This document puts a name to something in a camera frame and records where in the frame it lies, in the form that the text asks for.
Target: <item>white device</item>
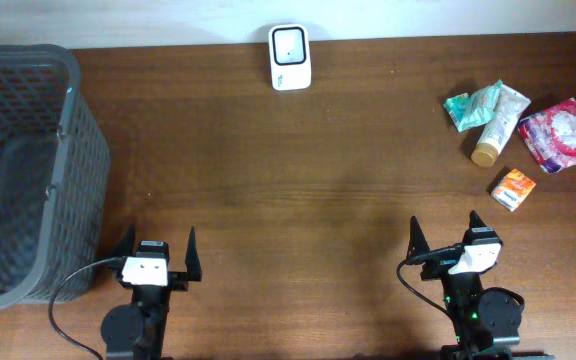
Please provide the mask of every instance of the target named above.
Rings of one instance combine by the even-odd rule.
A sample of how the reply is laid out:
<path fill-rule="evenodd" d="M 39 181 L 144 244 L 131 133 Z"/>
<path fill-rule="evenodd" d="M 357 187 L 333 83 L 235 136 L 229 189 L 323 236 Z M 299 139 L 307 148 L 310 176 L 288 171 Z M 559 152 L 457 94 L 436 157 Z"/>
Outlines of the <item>white device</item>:
<path fill-rule="evenodd" d="M 466 245 L 457 264 L 448 269 L 448 274 L 486 271 L 495 265 L 500 252 L 501 243 Z"/>
<path fill-rule="evenodd" d="M 310 45 L 302 25 L 278 25 L 268 32 L 270 72 L 275 90 L 297 90 L 310 86 Z"/>
<path fill-rule="evenodd" d="M 126 258 L 122 281 L 132 285 L 168 286 L 168 264 L 164 258 Z"/>

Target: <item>white label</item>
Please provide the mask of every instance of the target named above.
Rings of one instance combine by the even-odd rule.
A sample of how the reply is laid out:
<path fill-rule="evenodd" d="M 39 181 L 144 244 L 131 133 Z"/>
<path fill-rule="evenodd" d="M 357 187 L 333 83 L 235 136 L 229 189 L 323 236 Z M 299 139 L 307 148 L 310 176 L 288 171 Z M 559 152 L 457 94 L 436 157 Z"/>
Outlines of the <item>white label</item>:
<path fill-rule="evenodd" d="M 450 275 L 462 274 L 466 272 L 480 273 L 495 265 L 501 244 L 466 245 L 464 253 L 461 254 L 459 262 L 448 269 Z"/>
<path fill-rule="evenodd" d="M 510 211 L 515 211 L 519 205 L 521 205 L 519 195 L 515 194 L 515 192 L 511 190 L 504 190 L 501 194 L 493 193 L 492 197 Z"/>
<path fill-rule="evenodd" d="M 472 230 L 472 232 L 474 232 L 474 233 L 478 233 L 478 232 L 489 232 L 489 231 L 492 231 L 492 228 L 491 228 L 491 227 L 482 227 L 482 228 L 472 228 L 472 229 L 470 229 L 470 230 Z"/>
<path fill-rule="evenodd" d="M 129 257 L 121 276 L 124 282 L 133 285 L 168 286 L 166 259 Z"/>
<path fill-rule="evenodd" d="M 163 241 L 142 241 L 141 245 L 146 245 L 146 246 L 164 246 L 164 242 Z"/>

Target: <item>table surface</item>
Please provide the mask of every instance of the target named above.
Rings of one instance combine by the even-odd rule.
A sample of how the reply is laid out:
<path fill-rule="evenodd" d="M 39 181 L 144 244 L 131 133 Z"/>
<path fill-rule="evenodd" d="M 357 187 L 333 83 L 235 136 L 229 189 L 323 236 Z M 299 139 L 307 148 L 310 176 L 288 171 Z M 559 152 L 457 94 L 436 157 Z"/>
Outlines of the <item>table surface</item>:
<path fill-rule="evenodd" d="M 469 160 L 448 96 L 497 79 L 532 113 L 576 98 L 576 34 L 315 42 L 309 89 L 270 85 L 264 44 L 79 50 L 87 99 L 113 158 L 100 255 L 128 224 L 171 246 L 192 225 L 204 281 L 175 293 L 164 355 L 398 357 L 454 343 L 445 316 L 395 268 L 417 215 L 431 247 L 461 240 L 475 209 L 504 241 L 484 286 L 526 299 L 520 350 L 576 358 L 576 167 L 544 173 L 517 135 L 492 168 Z M 518 168 L 537 182 L 511 213 L 489 195 Z M 433 299 L 441 285 L 404 276 Z M 130 300 L 108 274 L 56 307 L 103 351 L 99 325 Z M 0 359 L 90 359 L 55 334 L 46 306 L 0 311 Z"/>

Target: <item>wet wipes package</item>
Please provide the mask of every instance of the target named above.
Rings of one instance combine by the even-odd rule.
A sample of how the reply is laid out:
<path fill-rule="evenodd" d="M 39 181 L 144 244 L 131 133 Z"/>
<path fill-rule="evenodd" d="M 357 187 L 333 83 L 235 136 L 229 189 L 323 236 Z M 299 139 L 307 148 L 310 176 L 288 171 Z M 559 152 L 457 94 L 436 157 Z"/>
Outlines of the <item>wet wipes package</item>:
<path fill-rule="evenodd" d="M 556 173 L 576 165 L 574 98 L 520 120 L 518 131 L 544 171 Z"/>
<path fill-rule="evenodd" d="M 477 126 L 486 125 L 495 116 L 495 106 L 503 82 L 475 92 L 472 96 L 461 94 L 446 100 L 444 108 L 455 123 L 457 131 L 462 132 Z"/>
<path fill-rule="evenodd" d="M 457 130 L 459 130 L 459 122 L 461 118 L 464 117 L 464 111 L 466 111 L 466 106 L 468 106 L 468 99 L 470 99 L 470 97 L 467 93 L 464 93 L 451 97 L 444 103 L 444 109 L 446 109 L 448 115 L 450 115 Z"/>

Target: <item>gray plastic basket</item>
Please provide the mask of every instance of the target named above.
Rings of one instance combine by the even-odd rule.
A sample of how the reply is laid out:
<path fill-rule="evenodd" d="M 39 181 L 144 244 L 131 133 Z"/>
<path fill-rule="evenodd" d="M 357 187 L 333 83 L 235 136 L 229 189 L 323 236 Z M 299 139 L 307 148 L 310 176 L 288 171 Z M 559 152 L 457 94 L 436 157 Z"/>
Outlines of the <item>gray plastic basket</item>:
<path fill-rule="evenodd" d="M 110 154 L 80 82 L 63 48 L 0 46 L 0 309 L 47 302 L 95 259 Z M 57 300 L 86 292 L 92 276 Z"/>

